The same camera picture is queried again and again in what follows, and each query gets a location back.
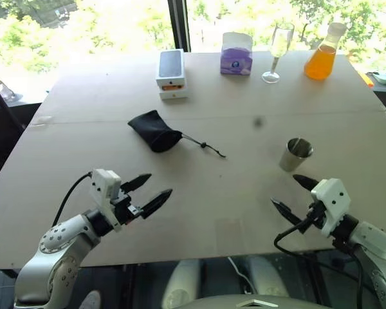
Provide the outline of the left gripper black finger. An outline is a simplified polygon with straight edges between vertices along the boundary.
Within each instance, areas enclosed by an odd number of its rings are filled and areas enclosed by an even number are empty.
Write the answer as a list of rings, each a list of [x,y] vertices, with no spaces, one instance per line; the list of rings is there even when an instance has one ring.
[[[136,178],[121,184],[120,189],[124,193],[135,191],[140,188],[151,176],[151,173],[140,174]]]
[[[150,215],[152,215],[164,205],[164,203],[169,199],[171,194],[172,189],[167,189],[160,192],[157,196],[155,196],[151,201],[149,201],[142,207],[141,217],[143,219],[147,219]]]

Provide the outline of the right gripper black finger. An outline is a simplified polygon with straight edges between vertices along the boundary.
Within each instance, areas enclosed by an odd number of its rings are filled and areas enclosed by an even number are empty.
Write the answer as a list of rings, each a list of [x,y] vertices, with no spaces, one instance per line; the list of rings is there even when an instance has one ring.
[[[288,220],[293,225],[298,225],[302,220],[292,213],[291,209],[275,198],[271,198],[271,202],[282,217]]]
[[[309,192],[311,192],[318,185],[317,180],[310,178],[308,176],[304,176],[301,174],[294,174],[292,177],[299,185],[301,185],[304,189],[306,189]]]

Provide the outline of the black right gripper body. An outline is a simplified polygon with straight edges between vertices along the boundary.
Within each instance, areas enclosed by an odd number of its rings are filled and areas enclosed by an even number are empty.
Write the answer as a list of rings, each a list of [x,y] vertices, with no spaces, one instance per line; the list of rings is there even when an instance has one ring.
[[[308,213],[306,215],[307,223],[306,227],[314,225],[315,227],[323,227],[326,218],[326,206],[320,200],[314,201],[308,207]]]

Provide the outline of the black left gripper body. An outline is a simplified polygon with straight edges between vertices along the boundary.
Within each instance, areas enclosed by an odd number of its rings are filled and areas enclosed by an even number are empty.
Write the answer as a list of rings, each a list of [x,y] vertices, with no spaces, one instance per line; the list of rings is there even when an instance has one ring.
[[[134,206],[131,203],[131,197],[123,191],[118,193],[117,198],[111,200],[111,206],[114,215],[121,225],[128,225],[143,214],[142,209]]]

